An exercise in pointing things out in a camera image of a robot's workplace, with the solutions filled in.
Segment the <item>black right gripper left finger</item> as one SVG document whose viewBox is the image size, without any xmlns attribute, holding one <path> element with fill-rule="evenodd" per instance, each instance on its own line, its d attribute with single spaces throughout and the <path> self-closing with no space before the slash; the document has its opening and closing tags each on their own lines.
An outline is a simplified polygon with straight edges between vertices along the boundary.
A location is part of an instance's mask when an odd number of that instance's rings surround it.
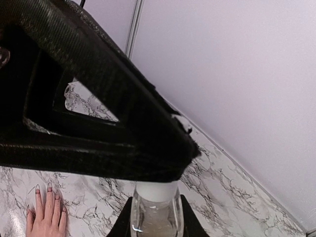
<svg viewBox="0 0 316 237">
<path fill-rule="evenodd" d="M 131 237 L 130 214 L 132 197 L 129 197 L 107 237 Z"/>
</svg>

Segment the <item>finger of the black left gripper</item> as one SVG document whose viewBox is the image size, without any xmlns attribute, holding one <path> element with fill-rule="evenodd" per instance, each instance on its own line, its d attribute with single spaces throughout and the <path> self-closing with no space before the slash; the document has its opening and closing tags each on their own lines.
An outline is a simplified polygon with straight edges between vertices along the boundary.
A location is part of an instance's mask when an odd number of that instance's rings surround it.
<svg viewBox="0 0 316 237">
<path fill-rule="evenodd" d="M 169 183 L 191 131 L 81 5 L 1 1 L 2 166 Z"/>
</svg>

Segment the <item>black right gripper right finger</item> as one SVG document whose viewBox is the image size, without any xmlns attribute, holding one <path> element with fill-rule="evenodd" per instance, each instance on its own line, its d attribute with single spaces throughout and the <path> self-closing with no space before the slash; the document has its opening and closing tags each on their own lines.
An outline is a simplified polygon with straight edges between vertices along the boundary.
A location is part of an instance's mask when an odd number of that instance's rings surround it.
<svg viewBox="0 0 316 237">
<path fill-rule="evenodd" d="M 183 237 L 207 237 L 206 231 L 184 195 L 181 195 L 181 202 L 184 217 Z"/>
</svg>

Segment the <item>clear nail polish bottle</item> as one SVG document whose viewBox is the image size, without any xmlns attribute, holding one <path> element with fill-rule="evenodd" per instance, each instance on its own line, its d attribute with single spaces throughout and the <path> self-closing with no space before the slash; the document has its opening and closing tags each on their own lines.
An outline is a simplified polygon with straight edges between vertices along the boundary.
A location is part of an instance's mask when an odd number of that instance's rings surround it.
<svg viewBox="0 0 316 237">
<path fill-rule="evenodd" d="M 130 214 L 132 237 L 182 237 L 183 208 L 179 189 L 172 200 L 151 202 L 134 190 Z"/>
</svg>

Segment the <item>person's bare hand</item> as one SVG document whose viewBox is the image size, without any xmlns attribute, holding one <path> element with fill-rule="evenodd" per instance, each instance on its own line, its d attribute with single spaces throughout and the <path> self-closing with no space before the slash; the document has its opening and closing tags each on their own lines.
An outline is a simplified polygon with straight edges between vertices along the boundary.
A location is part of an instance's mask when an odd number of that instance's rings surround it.
<svg viewBox="0 0 316 237">
<path fill-rule="evenodd" d="M 48 183 L 46 200 L 42 201 L 39 185 L 35 188 L 35 208 L 27 207 L 27 237 L 65 237 L 67 210 L 61 197 L 53 193 L 52 184 Z"/>
</svg>

